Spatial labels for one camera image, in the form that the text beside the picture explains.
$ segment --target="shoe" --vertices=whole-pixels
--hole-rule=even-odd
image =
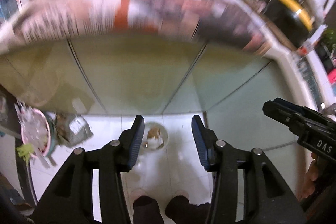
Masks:
[[[187,200],[189,200],[189,194],[186,190],[177,190],[174,197],[180,196],[180,195],[185,197]]]
[[[133,203],[141,196],[147,195],[147,193],[141,189],[141,188],[137,188],[135,190],[133,190],[129,196],[129,201],[131,203],[131,205],[133,205]]]

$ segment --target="pant leg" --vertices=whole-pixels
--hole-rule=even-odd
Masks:
[[[174,197],[166,207],[166,216],[176,224],[204,224],[210,210],[210,204],[190,204],[184,196]]]
[[[141,196],[133,203],[134,224],[164,224],[157,201]]]

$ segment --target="green plant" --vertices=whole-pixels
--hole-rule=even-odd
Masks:
[[[321,35],[320,42],[327,46],[330,52],[336,48],[336,34],[333,29],[327,28]]]
[[[30,155],[34,153],[34,148],[31,143],[23,144],[17,147],[16,150],[19,154],[19,157],[26,162],[26,165],[28,165]]]

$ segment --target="silver screw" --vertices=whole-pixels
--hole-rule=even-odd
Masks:
[[[113,140],[110,142],[111,146],[119,146],[120,145],[120,141],[119,140]]]
[[[263,151],[260,148],[253,148],[253,153],[255,153],[256,155],[261,155]]]
[[[219,146],[219,147],[223,147],[223,146],[226,145],[226,143],[225,143],[225,141],[223,141],[223,140],[217,140],[217,141],[216,141],[216,145]]]
[[[73,153],[74,154],[76,154],[76,155],[79,155],[79,154],[81,154],[83,152],[83,148],[76,148],[74,151],[73,151]]]

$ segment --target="hand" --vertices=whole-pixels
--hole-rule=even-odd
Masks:
[[[301,195],[299,196],[299,201],[304,198],[309,197],[315,191],[314,181],[317,180],[319,176],[319,170],[316,165],[317,155],[311,153],[311,157],[314,159],[309,166],[308,172],[304,176],[304,182],[301,190]]]

